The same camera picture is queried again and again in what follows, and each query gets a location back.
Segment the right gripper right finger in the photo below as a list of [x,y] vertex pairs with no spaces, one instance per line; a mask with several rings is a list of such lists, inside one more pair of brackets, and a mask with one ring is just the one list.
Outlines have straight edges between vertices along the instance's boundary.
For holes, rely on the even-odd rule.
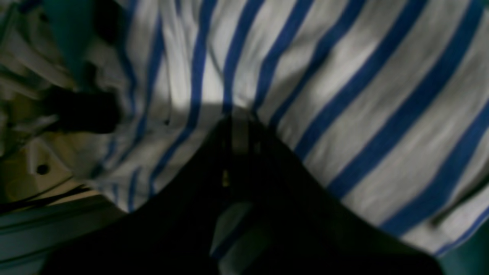
[[431,256],[402,244],[328,195],[297,157],[248,117],[230,120],[230,183],[251,202],[229,232],[229,268],[241,275],[441,275]]

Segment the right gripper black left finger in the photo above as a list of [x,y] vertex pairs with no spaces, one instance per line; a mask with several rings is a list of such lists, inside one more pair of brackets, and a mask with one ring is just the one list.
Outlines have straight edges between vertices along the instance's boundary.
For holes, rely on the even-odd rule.
[[44,275],[218,275],[209,253],[225,205],[230,119],[177,176],[135,212],[55,250]]

